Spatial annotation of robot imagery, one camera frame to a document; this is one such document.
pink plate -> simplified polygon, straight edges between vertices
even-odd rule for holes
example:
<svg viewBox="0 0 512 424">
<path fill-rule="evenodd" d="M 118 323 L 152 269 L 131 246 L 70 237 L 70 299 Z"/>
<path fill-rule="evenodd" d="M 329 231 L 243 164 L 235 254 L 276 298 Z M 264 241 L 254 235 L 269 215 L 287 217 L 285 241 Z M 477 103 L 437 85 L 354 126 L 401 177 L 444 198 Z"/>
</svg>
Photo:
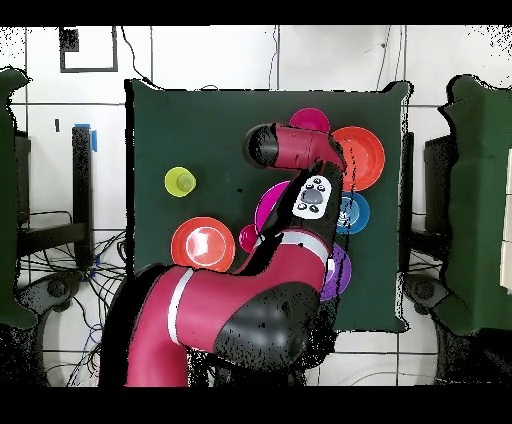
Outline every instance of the pink plate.
<svg viewBox="0 0 512 424">
<path fill-rule="evenodd" d="M 267 190 L 267 192 L 261 197 L 256 206 L 256 212 L 254 213 L 254 224 L 256 225 L 256 231 L 259 233 L 263 228 L 263 224 L 267 220 L 270 212 L 274 209 L 275 204 L 283 194 L 284 190 L 288 186 L 290 181 L 283 181 L 282 183 L 276 184 Z"/>
</svg>

chair wheel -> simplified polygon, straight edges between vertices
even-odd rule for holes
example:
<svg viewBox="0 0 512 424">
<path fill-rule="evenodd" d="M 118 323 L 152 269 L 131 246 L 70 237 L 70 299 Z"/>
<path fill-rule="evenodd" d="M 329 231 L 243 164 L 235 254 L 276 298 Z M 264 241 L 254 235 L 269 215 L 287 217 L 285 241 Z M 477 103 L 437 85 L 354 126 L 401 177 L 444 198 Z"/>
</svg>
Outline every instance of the chair wheel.
<svg viewBox="0 0 512 424">
<path fill-rule="evenodd" d="M 420 315 L 428 315 L 428 310 L 418 305 L 417 303 L 414 304 L 414 310 Z"/>
<path fill-rule="evenodd" d="M 54 306 L 52 309 L 55 312 L 64 312 L 71 306 L 71 299 L 66 300 L 64 303 L 61 303 L 60 305 Z"/>
</svg>

red plate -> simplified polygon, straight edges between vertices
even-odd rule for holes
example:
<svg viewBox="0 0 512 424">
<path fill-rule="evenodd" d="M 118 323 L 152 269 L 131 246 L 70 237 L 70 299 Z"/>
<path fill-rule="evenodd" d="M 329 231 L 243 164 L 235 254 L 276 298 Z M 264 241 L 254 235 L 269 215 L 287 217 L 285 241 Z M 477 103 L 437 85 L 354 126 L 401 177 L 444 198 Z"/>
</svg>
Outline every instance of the red plate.
<svg viewBox="0 0 512 424">
<path fill-rule="evenodd" d="M 347 176 L 343 180 L 343 190 L 367 189 L 380 177 L 384 169 L 384 149 L 380 140 L 372 132 L 359 127 L 345 127 L 332 136 L 343 147 L 347 162 Z"/>
<path fill-rule="evenodd" d="M 235 258 L 235 240 L 222 222 L 209 217 L 192 218 L 172 236 L 171 257 L 177 265 L 224 272 Z"/>
</svg>

pink cup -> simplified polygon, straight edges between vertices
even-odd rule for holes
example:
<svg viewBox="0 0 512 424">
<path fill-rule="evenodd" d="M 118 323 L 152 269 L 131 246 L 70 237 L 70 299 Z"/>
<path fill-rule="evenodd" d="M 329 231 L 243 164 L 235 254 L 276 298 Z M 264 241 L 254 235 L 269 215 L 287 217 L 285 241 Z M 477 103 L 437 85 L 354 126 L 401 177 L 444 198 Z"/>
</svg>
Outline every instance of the pink cup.
<svg viewBox="0 0 512 424">
<path fill-rule="evenodd" d="M 242 231 L 240 231 L 238 242 L 240 243 L 240 247 L 246 252 L 252 252 L 252 249 L 254 248 L 257 240 L 258 235 L 256 234 L 256 227 L 254 224 L 246 225 L 244 228 L 242 228 Z"/>
<path fill-rule="evenodd" d="M 316 130 L 329 132 L 331 126 L 325 114 L 313 107 L 301 109 L 292 116 L 290 119 L 292 127 L 303 128 L 305 130 Z"/>
</svg>

robot button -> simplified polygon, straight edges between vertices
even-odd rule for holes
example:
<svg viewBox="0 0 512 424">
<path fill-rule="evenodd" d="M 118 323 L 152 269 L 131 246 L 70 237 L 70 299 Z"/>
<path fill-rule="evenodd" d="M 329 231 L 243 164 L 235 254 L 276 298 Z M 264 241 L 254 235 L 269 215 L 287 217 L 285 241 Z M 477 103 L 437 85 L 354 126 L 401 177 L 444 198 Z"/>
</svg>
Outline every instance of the robot button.
<svg viewBox="0 0 512 424">
<path fill-rule="evenodd" d="M 322 193 L 318 190 L 306 190 L 302 193 L 302 201 L 309 205 L 319 205 L 323 200 Z"/>
</svg>

